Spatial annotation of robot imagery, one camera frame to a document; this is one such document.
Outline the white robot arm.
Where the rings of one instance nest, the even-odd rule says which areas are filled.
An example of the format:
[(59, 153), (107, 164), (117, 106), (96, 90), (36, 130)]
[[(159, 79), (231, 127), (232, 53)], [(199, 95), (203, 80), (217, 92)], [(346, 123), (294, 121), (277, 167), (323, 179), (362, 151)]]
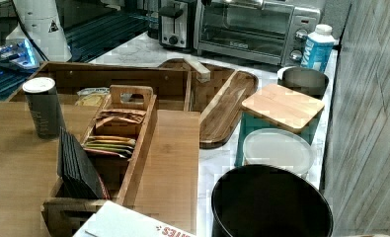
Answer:
[(16, 28), (6, 41), (27, 39), (40, 61), (66, 62), (72, 58), (61, 27), (55, 0), (10, 0)]

